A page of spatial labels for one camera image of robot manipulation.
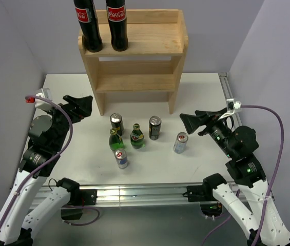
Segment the silver blue can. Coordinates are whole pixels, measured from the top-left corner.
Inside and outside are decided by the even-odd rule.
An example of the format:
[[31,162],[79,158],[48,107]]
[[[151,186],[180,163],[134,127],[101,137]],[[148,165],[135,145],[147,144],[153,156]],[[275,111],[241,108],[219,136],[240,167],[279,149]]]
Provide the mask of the silver blue can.
[[120,169],[126,168],[128,166],[127,154],[123,148],[116,149],[114,156]]
[[173,146],[173,151],[177,154],[181,154],[185,151],[188,142],[188,135],[185,132],[180,132],[177,134],[175,144]]

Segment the black yellow can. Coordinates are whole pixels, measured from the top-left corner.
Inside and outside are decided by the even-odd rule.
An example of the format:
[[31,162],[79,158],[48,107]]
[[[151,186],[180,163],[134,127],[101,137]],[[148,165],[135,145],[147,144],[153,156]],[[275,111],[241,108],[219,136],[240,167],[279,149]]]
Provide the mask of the black yellow can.
[[149,138],[157,140],[160,135],[162,120],[158,116],[152,116],[149,119]]
[[122,136],[124,134],[123,119],[119,113],[113,113],[110,116],[110,123],[112,128],[116,129],[117,134]]

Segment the green glass bottle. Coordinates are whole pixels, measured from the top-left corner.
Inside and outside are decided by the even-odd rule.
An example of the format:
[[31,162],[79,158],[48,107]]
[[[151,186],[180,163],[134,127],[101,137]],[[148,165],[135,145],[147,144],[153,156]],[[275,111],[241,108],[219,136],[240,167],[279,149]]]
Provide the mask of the green glass bottle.
[[140,130],[138,123],[133,125],[133,131],[130,134],[131,145],[135,149],[140,149],[144,146],[144,135]]
[[119,148],[125,148],[123,140],[115,128],[110,129],[109,147],[112,151],[115,151]]

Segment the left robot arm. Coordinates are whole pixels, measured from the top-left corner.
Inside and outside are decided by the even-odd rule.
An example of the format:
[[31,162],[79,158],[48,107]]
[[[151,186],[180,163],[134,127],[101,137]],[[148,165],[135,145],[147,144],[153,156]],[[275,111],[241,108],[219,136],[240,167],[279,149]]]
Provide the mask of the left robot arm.
[[65,95],[66,104],[52,102],[44,93],[26,96],[27,103],[45,112],[31,122],[28,145],[13,187],[0,211],[0,245],[32,245],[40,227],[66,204],[81,203],[80,185],[68,178],[58,181],[33,211],[32,202],[71,142],[73,124],[92,113],[92,96]]

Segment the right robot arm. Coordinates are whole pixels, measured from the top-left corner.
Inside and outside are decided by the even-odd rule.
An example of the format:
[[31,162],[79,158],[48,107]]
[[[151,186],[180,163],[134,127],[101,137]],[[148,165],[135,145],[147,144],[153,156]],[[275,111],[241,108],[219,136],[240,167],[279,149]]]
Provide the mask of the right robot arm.
[[290,232],[270,196],[273,182],[267,180],[262,165],[254,155],[259,147],[256,131],[248,126],[231,130],[226,123],[230,116],[231,112],[227,109],[180,114],[188,134],[204,126],[198,135],[210,135],[230,159],[226,163],[227,171],[244,194],[249,207],[235,195],[219,173],[203,180],[197,197],[200,201],[215,199],[220,202],[241,227],[247,245],[290,245]]

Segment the wooden shelf unit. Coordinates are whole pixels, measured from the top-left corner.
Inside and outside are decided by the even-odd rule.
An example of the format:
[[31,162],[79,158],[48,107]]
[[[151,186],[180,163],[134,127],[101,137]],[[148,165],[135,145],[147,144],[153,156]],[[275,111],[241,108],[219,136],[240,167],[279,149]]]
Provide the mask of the wooden shelf unit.
[[107,93],[165,92],[169,112],[174,112],[188,49],[188,34],[182,10],[129,9],[128,49],[111,46],[107,13],[97,10],[103,49],[86,50],[83,34],[78,47],[100,115],[105,113]]

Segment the left cola bottle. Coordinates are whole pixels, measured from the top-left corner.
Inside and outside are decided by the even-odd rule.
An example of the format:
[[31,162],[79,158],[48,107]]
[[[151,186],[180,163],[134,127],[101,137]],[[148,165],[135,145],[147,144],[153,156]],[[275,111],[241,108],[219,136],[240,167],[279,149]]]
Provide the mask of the left cola bottle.
[[99,33],[98,18],[92,0],[74,0],[76,15],[83,32],[83,44],[90,52],[99,52],[103,48]]

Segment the cola bottle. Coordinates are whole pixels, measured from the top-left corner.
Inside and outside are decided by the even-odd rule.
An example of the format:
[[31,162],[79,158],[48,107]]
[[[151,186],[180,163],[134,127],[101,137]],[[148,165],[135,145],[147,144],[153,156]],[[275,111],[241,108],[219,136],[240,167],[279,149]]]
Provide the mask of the cola bottle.
[[111,45],[116,51],[125,51],[128,48],[125,1],[106,0],[106,11],[111,32]]
[[83,32],[83,44],[90,52],[99,52],[103,48],[99,33],[98,18],[92,0],[74,0],[76,15]]

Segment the right cola bottle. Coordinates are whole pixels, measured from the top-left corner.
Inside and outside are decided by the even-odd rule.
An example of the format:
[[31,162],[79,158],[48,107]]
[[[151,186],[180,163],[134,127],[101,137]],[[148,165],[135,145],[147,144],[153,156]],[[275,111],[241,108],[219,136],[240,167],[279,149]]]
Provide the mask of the right cola bottle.
[[128,48],[125,1],[106,0],[106,11],[111,32],[111,45],[116,51],[125,51]]

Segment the right side aluminium rail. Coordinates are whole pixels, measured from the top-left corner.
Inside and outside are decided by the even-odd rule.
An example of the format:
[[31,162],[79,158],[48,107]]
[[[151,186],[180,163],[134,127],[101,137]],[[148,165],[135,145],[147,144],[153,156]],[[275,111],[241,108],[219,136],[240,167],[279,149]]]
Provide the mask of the right side aluminium rail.
[[[222,86],[222,90],[223,90],[225,99],[231,99],[231,98],[235,99],[233,97],[233,93],[232,93],[231,87],[229,85],[227,73],[219,73],[218,77],[219,77],[219,80],[220,80],[220,83]],[[234,120],[234,126],[232,127],[233,130],[235,130],[237,127],[242,125],[239,113],[240,113],[240,110],[236,111],[236,113],[232,115],[232,118]]]

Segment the aluminium rail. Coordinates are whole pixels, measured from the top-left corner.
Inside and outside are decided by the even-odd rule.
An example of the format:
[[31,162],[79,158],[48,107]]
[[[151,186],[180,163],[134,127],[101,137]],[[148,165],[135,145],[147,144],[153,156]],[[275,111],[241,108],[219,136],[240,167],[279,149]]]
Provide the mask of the aluminium rail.
[[189,204],[182,194],[201,183],[81,185],[84,205],[98,208],[173,206]]
[[[233,97],[233,93],[232,93],[231,87],[229,85],[227,73],[219,73],[218,77],[219,77],[219,80],[220,80],[220,83],[222,86],[222,90],[223,90],[225,99],[231,99],[231,98],[235,99]],[[236,111],[236,113],[232,115],[232,118],[234,120],[234,126],[232,127],[233,130],[235,130],[237,127],[242,125],[239,113],[240,113],[240,110]]]

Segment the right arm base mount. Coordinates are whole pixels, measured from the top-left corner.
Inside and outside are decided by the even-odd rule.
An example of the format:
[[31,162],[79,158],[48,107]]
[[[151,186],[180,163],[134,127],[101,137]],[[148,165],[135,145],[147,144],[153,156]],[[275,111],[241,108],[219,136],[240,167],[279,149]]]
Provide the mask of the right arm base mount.
[[187,186],[186,192],[182,196],[187,198],[188,202],[198,202],[205,218],[215,219],[222,214],[223,207],[213,197],[212,189],[210,189],[209,185]]

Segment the front aluminium rail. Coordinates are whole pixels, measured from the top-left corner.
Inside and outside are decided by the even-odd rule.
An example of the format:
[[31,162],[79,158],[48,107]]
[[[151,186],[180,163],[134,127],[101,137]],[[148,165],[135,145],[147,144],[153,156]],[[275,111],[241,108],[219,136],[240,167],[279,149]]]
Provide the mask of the front aluminium rail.
[[189,204],[182,194],[201,183],[81,185],[84,205],[98,208],[173,206]]

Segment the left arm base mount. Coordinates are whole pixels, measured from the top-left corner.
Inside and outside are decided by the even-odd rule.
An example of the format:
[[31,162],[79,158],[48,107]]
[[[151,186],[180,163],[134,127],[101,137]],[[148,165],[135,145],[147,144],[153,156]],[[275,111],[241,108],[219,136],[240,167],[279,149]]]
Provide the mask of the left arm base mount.
[[[67,203],[69,206],[93,206],[96,203],[97,190],[85,189],[73,193],[70,201]],[[83,209],[61,209],[61,218],[63,220],[79,220],[83,215]]]

